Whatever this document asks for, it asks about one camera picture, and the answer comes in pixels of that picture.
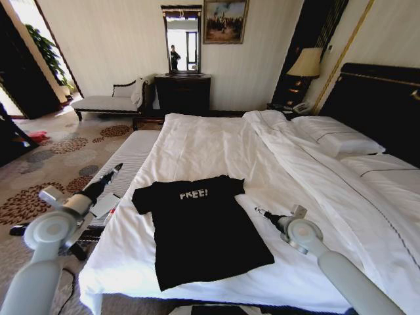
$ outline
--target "red object on floor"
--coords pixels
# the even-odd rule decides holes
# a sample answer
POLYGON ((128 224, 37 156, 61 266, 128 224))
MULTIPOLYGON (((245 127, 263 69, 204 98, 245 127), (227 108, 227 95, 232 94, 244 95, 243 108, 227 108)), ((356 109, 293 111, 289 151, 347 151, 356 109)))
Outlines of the red object on floor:
POLYGON ((40 143, 44 140, 50 139, 49 136, 46 136, 46 131, 36 131, 34 133, 29 133, 28 136, 32 138, 33 141, 40 143))

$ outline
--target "floor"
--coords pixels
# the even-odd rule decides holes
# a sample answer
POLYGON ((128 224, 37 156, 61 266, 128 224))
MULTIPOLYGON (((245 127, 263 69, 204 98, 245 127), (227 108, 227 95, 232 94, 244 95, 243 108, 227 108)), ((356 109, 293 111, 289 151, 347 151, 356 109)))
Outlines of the floor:
MULTIPOLYGON (((0 168, 0 303, 13 275, 30 260, 32 251, 20 237, 9 236, 11 226, 30 222, 51 208, 37 195, 53 185, 65 196, 82 189, 133 132, 131 118, 83 113, 79 122, 71 106, 35 120, 16 120, 25 132, 46 131, 40 147, 0 168)), ((161 129, 148 123, 139 129, 161 129)), ((60 257, 62 266, 76 273, 83 267, 72 255, 60 257)), ((72 290, 72 277, 64 272, 51 314, 57 314, 72 290)), ((174 302, 105 296, 103 314, 168 314, 174 302)), ((79 302, 78 287, 61 314, 90 314, 79 302)))

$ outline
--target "door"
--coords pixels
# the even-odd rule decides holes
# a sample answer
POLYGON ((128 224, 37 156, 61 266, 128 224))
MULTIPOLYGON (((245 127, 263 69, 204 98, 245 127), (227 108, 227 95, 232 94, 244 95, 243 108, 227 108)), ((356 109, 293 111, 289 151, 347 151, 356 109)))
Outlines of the door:
POLYGON ((59 99, 2 5, 0 43, 1 84, 24 115, 33 119, 59 110, 59 99))
POLYGON ((186 32, 186 69, 197 70, 197 32, 186 32))

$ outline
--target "bed frame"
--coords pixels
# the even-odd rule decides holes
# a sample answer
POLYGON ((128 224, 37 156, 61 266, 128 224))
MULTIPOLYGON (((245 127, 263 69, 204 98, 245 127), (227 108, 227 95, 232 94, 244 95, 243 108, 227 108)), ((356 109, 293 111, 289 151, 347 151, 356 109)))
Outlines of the bed frame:
POLYGON ((420 69, 347 63, 320 111, 420 167, 420 69))

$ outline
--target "painting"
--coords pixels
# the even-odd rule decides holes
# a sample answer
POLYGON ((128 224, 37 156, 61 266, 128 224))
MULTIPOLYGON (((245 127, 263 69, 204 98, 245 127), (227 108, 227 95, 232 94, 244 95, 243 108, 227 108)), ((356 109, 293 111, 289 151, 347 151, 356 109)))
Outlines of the painting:
POLYGON ((205 44, 242 44, 249 0, 204 0, 205 44))

